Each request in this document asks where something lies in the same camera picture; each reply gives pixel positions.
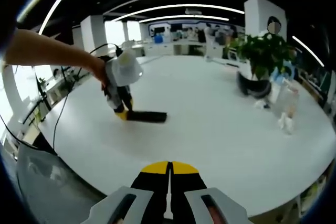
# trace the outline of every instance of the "white table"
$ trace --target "white table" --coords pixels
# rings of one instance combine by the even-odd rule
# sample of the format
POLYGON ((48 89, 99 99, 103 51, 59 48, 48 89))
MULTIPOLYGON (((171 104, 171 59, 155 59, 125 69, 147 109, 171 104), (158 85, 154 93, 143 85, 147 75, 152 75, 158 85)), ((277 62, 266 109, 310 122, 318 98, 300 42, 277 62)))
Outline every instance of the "white table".
MULTIPOLYGON (((271 112, 240 95, 233 68, 192 56, 161 57, 143 68, 131 86, 134 108, 167 112, 166 123, 121 121, 91 78, 69 95, 57 127, 58 155, 107 195, 130 186, 148 164, 180 161, 254 216, 295 198, 334 158, 331 123, 301 86, 289 136, 271 112)), ((39 125, 49 143, 63 102, 39 125)))

